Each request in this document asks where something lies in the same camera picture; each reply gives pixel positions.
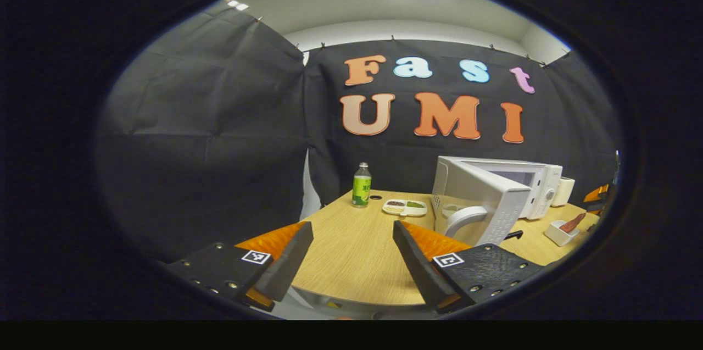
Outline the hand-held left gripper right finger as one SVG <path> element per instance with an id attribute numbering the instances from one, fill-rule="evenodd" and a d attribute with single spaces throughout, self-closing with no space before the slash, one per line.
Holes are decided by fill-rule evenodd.
<path id="1" fill-rule="evenodd" d="M 543 270 L 499 245 L 469 246 L 404 220 L 393 223 L 392 237 L 435 313 L 457 312 L 511 292 Z"/>

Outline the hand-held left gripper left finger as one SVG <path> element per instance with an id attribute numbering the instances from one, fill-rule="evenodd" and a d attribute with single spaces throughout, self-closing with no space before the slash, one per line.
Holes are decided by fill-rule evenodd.
<path id="1" fill-rule="evenodd" d="M 313 240 L 311 222 L 299 221 L 235 245 L 214 242 L 165 268 L 229 302 L 271 312 L 287 294 Z"/>

